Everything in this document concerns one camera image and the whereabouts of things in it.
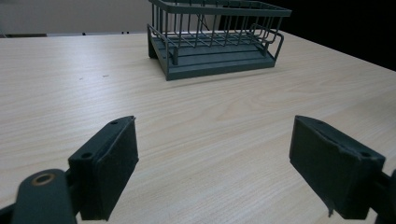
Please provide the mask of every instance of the dark green dish rack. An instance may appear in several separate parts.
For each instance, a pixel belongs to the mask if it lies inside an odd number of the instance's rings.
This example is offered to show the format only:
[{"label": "dark green dish rack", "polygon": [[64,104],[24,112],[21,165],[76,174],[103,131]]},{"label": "dark green dish rack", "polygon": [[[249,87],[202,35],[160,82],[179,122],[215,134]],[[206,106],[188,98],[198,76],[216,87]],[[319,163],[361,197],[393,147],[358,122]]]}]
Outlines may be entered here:
[{"label": "dark green dish rack", "polygon": [[279,27],[291,13],[258,1],[149,1],[148,56],[159,60],[166,80],[274,67],[284,39]]}]

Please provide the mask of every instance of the wooden table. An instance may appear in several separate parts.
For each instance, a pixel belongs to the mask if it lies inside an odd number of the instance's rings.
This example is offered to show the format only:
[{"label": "wooden table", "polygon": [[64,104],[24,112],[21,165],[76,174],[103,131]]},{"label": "wooden table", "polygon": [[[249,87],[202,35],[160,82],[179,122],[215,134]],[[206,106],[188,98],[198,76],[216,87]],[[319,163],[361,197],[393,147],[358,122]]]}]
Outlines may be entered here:
[{"label": "wooden table", "polygon": [[171,82],[145,34],[0,39],[0,106],[0,207],[129,115],[140,162],[109,223],[374,223],[327,217],[290,165],[295,115],[396,168],[396,73],[288,34],[275,68]]}]

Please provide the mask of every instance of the wire dish rack slot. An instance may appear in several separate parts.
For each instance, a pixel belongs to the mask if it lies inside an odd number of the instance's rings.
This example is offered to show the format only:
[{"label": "wire dish rack slot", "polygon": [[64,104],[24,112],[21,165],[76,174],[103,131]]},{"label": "wire dish rack slot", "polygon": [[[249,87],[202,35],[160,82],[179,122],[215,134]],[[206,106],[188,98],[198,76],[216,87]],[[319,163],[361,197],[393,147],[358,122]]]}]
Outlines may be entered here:
[{"label": "wire dish rack slot", "polygon": [[148,56],[166,80],[274,67],[284,40],[279,27],[291,14],[258,1],[149,1]]}]

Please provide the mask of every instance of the white wall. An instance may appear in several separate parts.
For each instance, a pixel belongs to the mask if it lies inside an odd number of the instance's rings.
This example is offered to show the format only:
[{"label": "white wall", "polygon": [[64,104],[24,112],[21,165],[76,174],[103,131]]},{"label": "white wall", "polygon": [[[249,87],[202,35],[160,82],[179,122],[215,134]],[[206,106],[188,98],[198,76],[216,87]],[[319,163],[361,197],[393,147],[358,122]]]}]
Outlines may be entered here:
[{"label": "white wall", "polygon": [[4,34],[145,32],[149,0],[0,0]]}]

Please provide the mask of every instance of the light wood tabletop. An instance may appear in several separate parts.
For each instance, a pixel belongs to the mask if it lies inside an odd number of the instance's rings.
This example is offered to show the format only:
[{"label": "light wood tabletop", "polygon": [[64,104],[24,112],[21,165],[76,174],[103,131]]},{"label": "light wood tabletop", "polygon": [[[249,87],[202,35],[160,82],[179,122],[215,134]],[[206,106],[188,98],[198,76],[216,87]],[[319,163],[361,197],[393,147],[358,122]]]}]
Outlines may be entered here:
[{"label": "light wood tabletop", "polygon": [[140,162],[108,223],[374,223],[372,210],[328,218],[290,164],[291,131],[295,115],[321,119],[384,155],[390,175],[396,72],[284,35],[274,68],[176,81],[146,34],[0,39],[0,207],[134,115]]}]

